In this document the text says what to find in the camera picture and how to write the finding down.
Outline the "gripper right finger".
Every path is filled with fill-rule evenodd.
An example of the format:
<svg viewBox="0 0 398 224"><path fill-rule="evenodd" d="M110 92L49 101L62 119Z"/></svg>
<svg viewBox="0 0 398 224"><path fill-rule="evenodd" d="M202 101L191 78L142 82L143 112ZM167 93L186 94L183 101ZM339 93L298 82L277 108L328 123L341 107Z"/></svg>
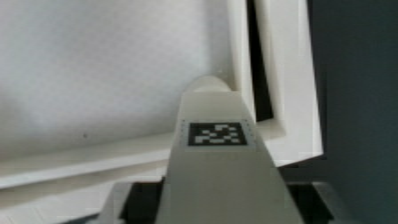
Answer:
<svg viewBox="0 0 398 224"><path fill-rule="evenodd" d="M330 184L326 182L314 182L312 187L332 215L332 220L326 224L355 224L353 216Z"/></svg>

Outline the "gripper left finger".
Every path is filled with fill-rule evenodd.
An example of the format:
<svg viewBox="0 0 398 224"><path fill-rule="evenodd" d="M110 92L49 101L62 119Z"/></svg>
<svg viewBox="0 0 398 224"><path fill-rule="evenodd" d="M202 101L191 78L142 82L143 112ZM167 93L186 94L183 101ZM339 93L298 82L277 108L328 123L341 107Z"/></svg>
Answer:
<svg viewBox="0 0 398 224"><path fill-rule="evenodd" d="M133 184L119 182L110 190L97 218L87 224L126 224L120 218Z"/></svg>

